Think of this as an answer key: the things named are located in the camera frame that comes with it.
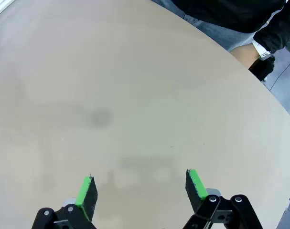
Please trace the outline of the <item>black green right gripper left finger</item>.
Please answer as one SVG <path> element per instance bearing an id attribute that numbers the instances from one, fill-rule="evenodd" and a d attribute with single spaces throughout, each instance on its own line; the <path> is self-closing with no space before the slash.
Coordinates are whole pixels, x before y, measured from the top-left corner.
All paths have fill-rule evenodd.
<path id="1" fill-rule="evenodd" d="M 97 203 L 97 188 L 92 176 L 84 178 L 79 193 L 72 203 L 58 211 L 52 208 L 38 210 L 33 229 L 94 229 L 92 218 Z"/>

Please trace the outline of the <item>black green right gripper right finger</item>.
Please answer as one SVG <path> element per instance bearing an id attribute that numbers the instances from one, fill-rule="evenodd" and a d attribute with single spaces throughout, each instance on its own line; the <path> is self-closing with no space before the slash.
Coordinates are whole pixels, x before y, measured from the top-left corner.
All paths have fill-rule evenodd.
<path id="1" fill-rule="evenodd" d="M 245 195 L 225 199 L 219 194 L 209 194 L 194 169 L 186 170 L 185 190 L 194 211 L 185 229 L 210 229 L 214 224 L 222 224 L 226 229 L 262 228 Z"/>

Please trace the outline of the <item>person's left hand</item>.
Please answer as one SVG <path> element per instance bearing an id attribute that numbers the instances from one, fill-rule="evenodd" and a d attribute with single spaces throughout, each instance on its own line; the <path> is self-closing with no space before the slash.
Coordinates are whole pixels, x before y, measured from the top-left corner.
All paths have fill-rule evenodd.
<path id="1" fill-rule="evenodd" d="M 230 54 L 248 69 L 259 58 L 259 53 L 252 43 L 238 46 L 230 51 Z"/>

